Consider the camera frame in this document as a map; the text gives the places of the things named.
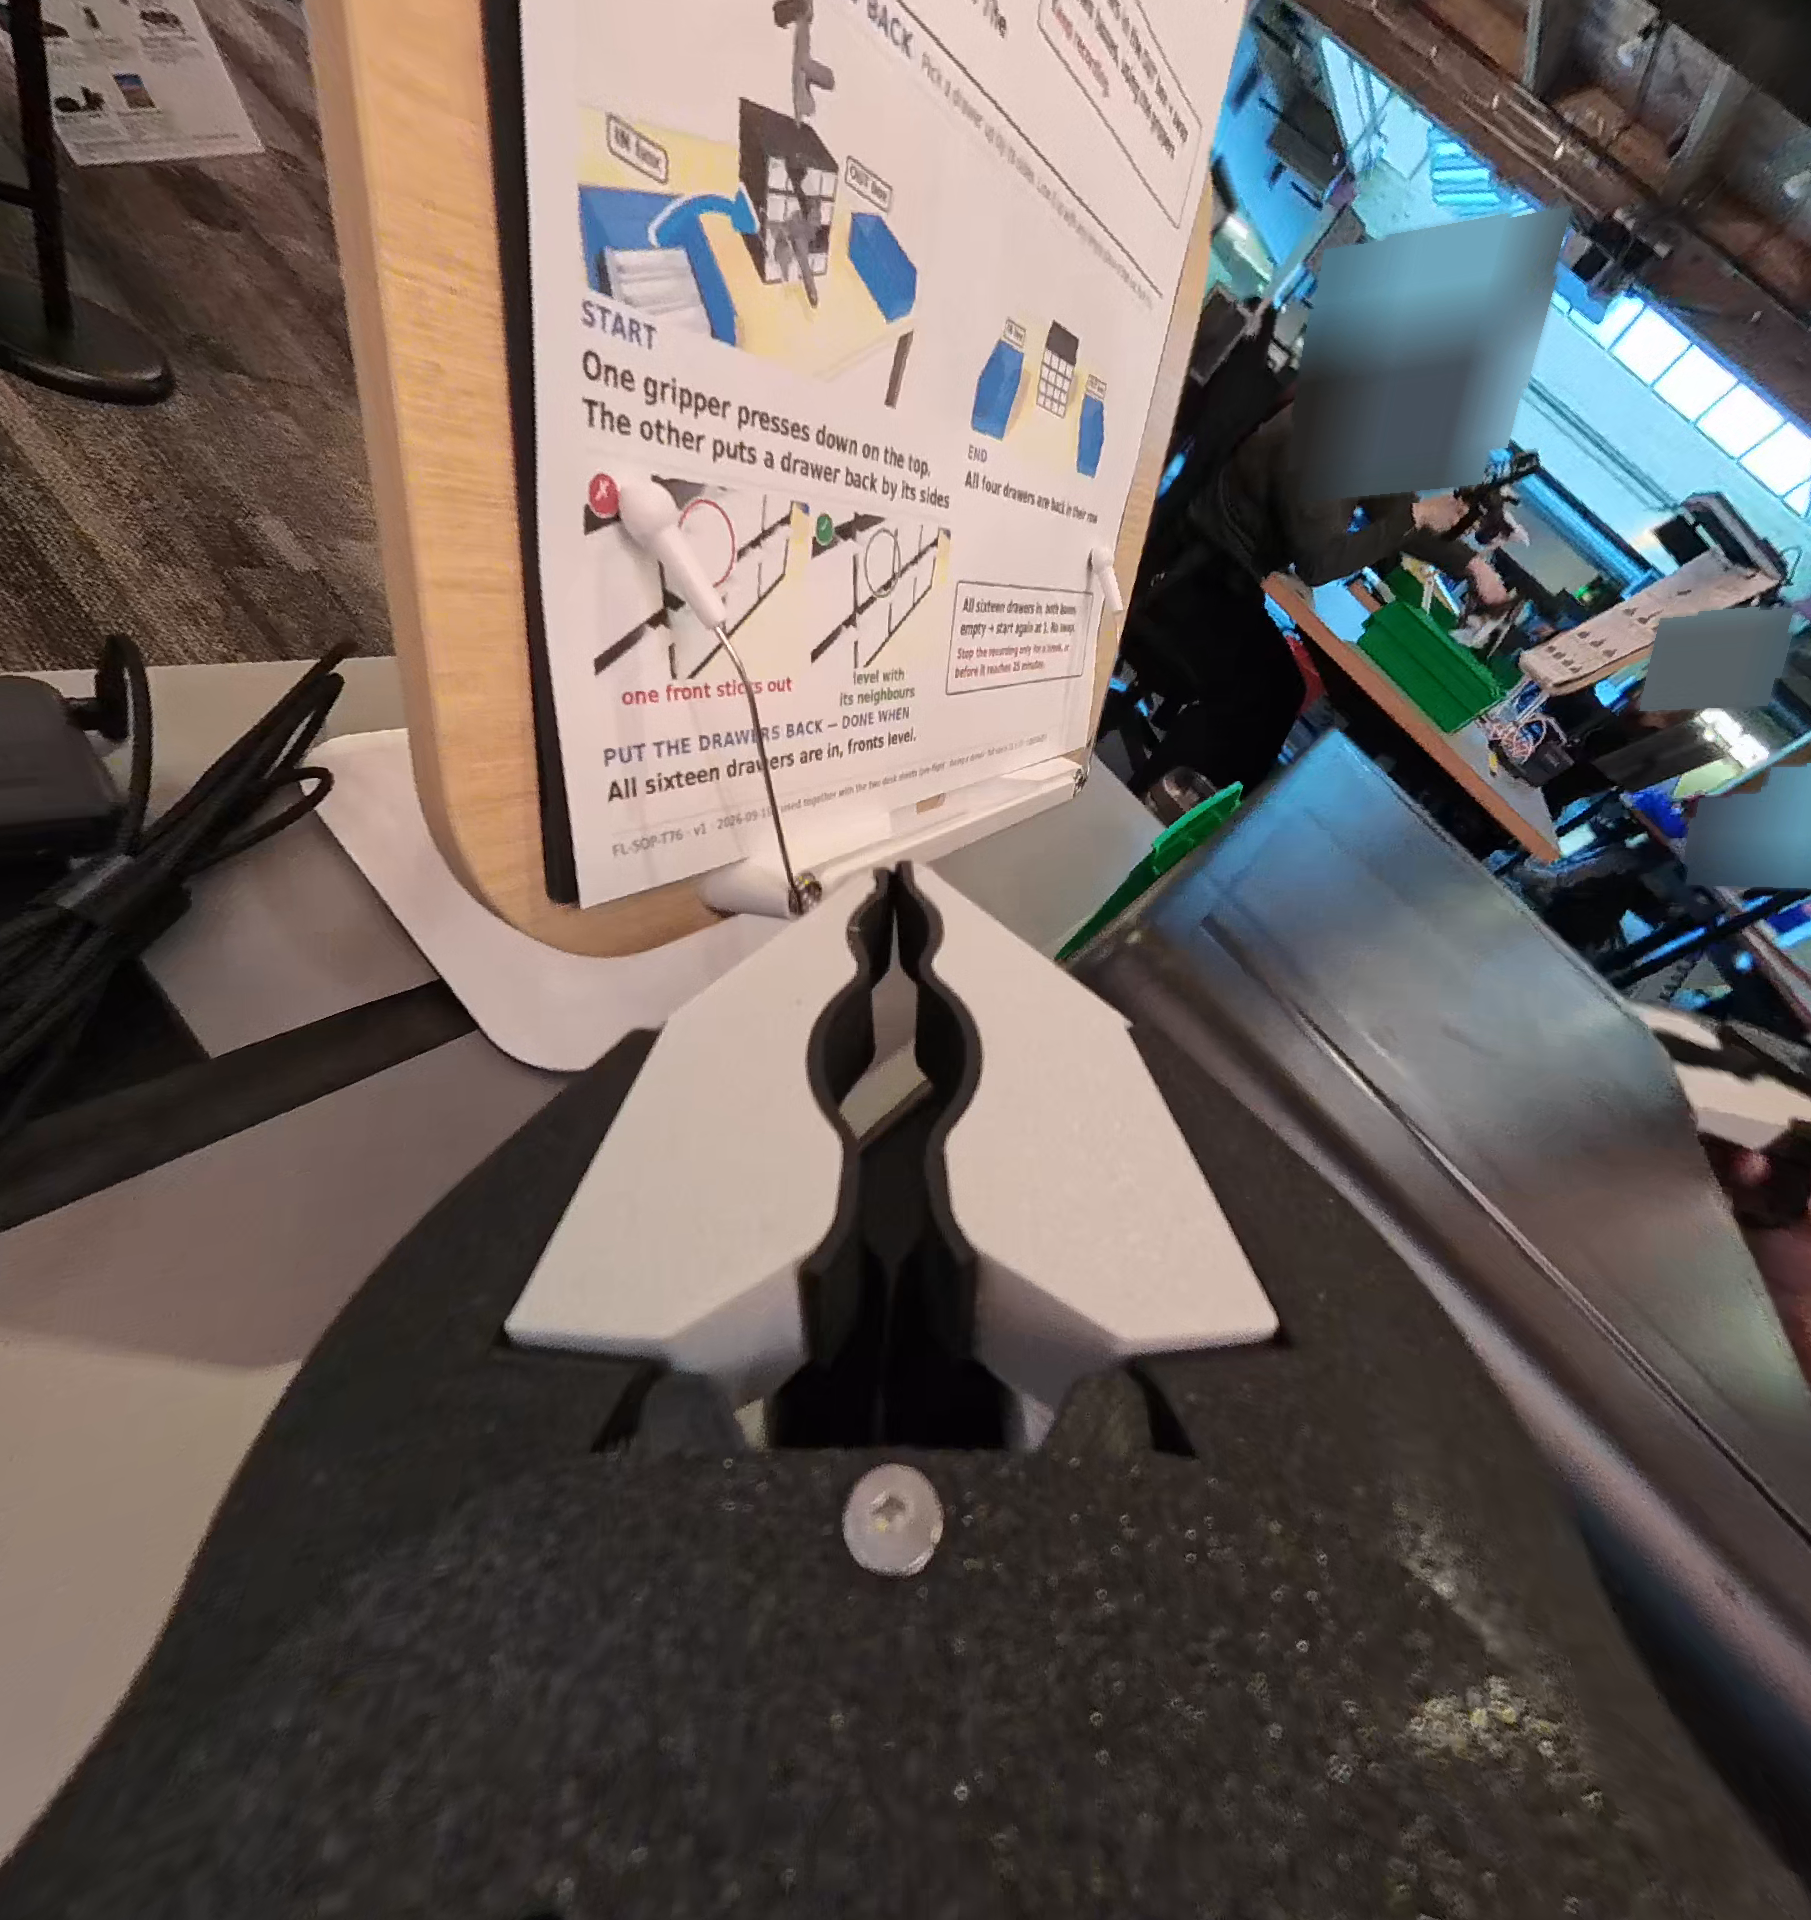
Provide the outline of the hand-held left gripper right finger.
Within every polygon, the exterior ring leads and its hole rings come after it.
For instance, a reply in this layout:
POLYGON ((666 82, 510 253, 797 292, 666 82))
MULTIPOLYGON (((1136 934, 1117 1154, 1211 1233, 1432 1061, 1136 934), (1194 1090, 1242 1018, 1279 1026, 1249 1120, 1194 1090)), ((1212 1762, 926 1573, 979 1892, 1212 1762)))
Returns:
POLYGON ((1130 1021, 918 863, 899 967, 936 1095, 926 1142, 942 1347, 1038 1444, 1083 1381, 1278 1339, 1278 1309, 1130 1021))

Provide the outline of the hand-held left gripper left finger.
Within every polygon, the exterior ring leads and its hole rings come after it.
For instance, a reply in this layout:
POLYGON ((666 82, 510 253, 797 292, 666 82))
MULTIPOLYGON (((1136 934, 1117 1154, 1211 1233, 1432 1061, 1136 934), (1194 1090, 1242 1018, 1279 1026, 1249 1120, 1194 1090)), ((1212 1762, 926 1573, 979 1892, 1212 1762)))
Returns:
POLYGON ((513 1349, 769 1401, 780 1444, 878 1438, 888 1284, 844 1106, 891 954, 878 868, 671 1016, 510 1310, 513 1349))

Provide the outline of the black drawer cabinet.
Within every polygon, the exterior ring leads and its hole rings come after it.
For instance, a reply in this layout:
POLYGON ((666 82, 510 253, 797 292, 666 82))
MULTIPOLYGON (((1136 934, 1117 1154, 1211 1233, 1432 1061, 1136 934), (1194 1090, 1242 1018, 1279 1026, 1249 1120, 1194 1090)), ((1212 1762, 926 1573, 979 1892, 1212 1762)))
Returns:
POLYGON ((1811 1388, 1655 1032, 1343 737, 1072 962, 1811 1644, 1811 1388))

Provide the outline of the green plastic lid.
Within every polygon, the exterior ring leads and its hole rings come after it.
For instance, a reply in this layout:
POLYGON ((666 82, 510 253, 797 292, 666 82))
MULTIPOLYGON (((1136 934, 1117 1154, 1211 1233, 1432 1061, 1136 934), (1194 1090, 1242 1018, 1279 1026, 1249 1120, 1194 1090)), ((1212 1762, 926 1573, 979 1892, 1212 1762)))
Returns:
POLYGON ((1243 784, 1232 782, 1184 807, 1177 818, 1168 820, 1113 896, 1065 941, 1057 954, 1058 962, 1066 964, 1077 957, 1111 924, 1127 914, 1133 901, 1147 896, 1163 876, 1177 872, 1190 856, 1215 842, 1238 815, 1243 799, 1243 784))

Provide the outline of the wooden workbench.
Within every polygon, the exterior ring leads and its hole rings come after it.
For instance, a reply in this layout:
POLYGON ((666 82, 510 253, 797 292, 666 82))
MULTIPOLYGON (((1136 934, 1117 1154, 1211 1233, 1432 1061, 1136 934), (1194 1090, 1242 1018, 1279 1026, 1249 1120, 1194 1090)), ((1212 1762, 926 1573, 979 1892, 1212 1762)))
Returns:
POLYGON ((1270 606, 1300 630, 1319 653, 1365 691, 1365 696, 1389 713, 1401 732, 1418 741, 1424 756, 1445 770, 1446 781, 1485 811, 1520 850, 1544 862, 1564 853, 1559 833, 1541 788, 1508 774, 1480 718, 1445 732, 1380 665, 1357 636, 1365 624, 1362 606, 1348 585, 1306 588, 1291 574, 1266 578, 1270 606))

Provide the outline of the green crate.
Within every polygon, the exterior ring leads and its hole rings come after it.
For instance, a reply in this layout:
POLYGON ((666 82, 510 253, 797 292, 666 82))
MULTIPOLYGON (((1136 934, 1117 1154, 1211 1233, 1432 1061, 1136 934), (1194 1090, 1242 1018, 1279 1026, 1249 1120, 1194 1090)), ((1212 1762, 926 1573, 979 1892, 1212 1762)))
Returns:
POLYGON ((1513 660, 1484 660, 1445 620, 1398 597, 1368 613, 1357 644, 1446 734, 1469 728, 1520 681, 1513 660))

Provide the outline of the wooden sign board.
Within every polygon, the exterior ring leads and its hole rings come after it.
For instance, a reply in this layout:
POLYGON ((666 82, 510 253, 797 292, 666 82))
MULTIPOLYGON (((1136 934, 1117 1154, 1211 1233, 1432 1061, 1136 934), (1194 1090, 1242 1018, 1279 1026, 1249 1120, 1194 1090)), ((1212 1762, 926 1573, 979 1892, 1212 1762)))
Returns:
POLYGON ((631 956, 725 914, 686 881, 580 907, 544 879, 486 7, 312 14, 412 766, 471 897, 549 947, 631 956))

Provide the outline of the black power adapter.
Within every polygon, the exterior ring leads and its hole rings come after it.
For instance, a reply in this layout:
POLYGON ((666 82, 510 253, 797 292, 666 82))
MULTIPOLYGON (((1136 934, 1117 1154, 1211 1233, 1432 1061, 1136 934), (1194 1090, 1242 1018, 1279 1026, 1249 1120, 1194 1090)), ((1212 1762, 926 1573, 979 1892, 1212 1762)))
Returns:
POLYGON ((64 696, 0 676, 0 868, 109 852, 123 796, 64 696))

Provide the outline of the printed instruction sheet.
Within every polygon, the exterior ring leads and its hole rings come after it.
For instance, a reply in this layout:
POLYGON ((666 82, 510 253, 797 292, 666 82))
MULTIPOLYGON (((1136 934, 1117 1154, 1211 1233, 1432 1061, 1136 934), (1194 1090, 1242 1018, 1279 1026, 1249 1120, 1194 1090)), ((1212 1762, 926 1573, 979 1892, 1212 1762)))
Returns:
POLYGON ((1246 5, 488 5, 543 868, 893 862, 1081 779, 1246 5), (676 498, 702 627, 619 518, 676 498))

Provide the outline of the black floor stand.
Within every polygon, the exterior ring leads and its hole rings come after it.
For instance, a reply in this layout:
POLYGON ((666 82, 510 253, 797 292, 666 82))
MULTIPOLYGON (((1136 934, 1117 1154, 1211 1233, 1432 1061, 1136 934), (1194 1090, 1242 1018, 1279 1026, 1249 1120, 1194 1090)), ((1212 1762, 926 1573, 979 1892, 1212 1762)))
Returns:
POLYGON ((40 3, 5 5, 25 177, 0 177, 0 202, 32 218, 33 276, 0 273, 0 370, 35 387, 125 406, 171 398, 176 374, 135 324, 75 294, 53 129, 40 3))

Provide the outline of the printed paper sign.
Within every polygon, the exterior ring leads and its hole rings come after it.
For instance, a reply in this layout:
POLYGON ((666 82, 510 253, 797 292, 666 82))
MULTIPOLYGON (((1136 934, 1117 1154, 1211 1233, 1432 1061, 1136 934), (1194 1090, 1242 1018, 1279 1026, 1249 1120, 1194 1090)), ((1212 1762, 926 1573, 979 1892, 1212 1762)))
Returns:
POLYGON ((53 125, 73 163, 263 152, 197 3, 44 3, 40 11, 53 125))

